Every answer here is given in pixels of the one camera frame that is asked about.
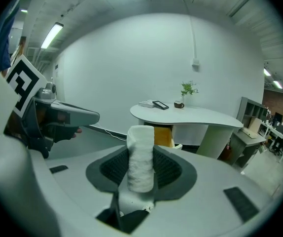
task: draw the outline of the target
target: gray cabinet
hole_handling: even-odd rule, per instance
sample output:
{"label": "gray cabinet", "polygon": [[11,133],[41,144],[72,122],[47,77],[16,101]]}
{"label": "gray cabinet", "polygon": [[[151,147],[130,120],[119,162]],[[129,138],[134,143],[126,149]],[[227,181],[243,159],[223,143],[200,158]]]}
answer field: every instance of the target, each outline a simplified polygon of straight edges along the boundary
{"label": "gray cabinet", "polygon": [[[237,120],[244,124],[244,127],[249,127],[252,117],[265,120],[266,114],[267,109],[264,105],[246,97],[241,98]],[[236,164],[240,168],[245,168],[249,159],[257,152],[260,143],[264,141],[265,138],[260,134],[258,134],[257,138],[251,139],[240,130],[234,131],[230,141],[232,154],[230,159],[226,162],[230,165]]]}

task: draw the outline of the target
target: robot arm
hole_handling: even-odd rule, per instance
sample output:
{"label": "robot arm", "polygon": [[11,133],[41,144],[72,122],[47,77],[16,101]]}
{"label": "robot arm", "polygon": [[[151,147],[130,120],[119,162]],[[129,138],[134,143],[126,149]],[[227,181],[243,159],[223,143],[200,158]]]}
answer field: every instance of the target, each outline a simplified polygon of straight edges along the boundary
{"label": "robot arm", "polygon": [[[100,119],[97,112],[58,101],[55,84],[47,82],[23,55],[5,79],[19,96],[13,111],[28,147],[40,151],[44,158],[48,158],[54,143],[71,139],[79,126],[95,124]],[[37,118],[40,110],[45,112],[42,122]]]}

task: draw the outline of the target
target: black mesh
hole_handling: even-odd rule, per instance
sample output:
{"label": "black mesh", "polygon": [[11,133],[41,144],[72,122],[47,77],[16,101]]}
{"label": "black mesh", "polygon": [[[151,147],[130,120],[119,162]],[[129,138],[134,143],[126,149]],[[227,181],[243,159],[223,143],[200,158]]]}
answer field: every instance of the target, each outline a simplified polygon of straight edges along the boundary
{"label": "black mesh", "polygon": [[153,169],[157,175],[159,189],[175,181],[182,173],[181,166],[175,160],[155,150],[153,154]]}
{"label": "black mesh", "polygon": [[[126,146],[92,162],[86,176],[102,192],[118,192],[128,170],[129,152]],[[155,201],[179,199],[195,184],[195,167],[176,154],[158,146],[153,148]]]}
{"label": "black mesh", "polygon": [[100,165],[100,172],[120,185],[128,170],[128,150],[125,150]]}

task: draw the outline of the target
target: yellow object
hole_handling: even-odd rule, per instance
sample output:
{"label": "yellow object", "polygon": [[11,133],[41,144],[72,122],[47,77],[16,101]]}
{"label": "yellow object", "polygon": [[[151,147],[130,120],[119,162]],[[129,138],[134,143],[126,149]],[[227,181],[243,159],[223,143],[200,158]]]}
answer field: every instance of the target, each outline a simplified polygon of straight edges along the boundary
{"label": "yellow object", "polygon": [[155,145],[174,147],[172,132],[168,127],[154,127],[155,130]]}

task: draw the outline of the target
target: black pad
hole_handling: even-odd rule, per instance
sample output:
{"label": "black pad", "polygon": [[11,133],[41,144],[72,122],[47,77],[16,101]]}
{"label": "black pad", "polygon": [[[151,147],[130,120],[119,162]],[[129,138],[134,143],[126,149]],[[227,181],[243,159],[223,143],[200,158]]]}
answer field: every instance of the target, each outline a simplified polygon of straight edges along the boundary
{"label": "black pad", "polygon": [[59,165],[57,167],[52,167],[49,170],[52,172],[52,174],[55,174],[55,173],[61,172],[66,169],[68,169],[66,165]]}
{"label": "black pad", "polygon": [[259,212],[249,198],[238,187],[226,189],[224,190],[224,193],[243,222],[248,221]]}

